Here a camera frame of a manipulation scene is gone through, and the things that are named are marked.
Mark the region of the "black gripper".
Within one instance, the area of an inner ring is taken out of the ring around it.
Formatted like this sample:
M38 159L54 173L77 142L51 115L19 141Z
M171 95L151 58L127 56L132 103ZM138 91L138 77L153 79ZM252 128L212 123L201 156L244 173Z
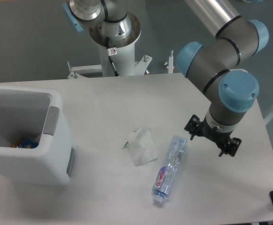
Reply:
M242 143L242 140L239 138L231 138L231 132L222 133L218 127L210 127L207 124L206 119L200 121L200 118L195 114L191 116L190 120L184 127L184 130L190 134L190 140L193 140L195 136L200 136L215 143L221 150L219 157L222 155L234 157Z

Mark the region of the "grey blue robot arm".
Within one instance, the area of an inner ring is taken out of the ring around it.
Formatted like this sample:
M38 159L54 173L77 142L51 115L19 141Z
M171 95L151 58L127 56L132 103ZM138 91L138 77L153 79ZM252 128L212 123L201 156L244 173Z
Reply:
M187 5L215 42L191 42L176 57L176 67L211 103L205 118L193 115L185 130L211 140L221 154L234 156L242 141L230 135L259 93L256 78L235 66L267 45L268 29L258 20L246 21L227 0L189 0ZM103 76L144 74L135 63L141 26L126 1L68 0L62 7L76 31L89 31L98 45Z

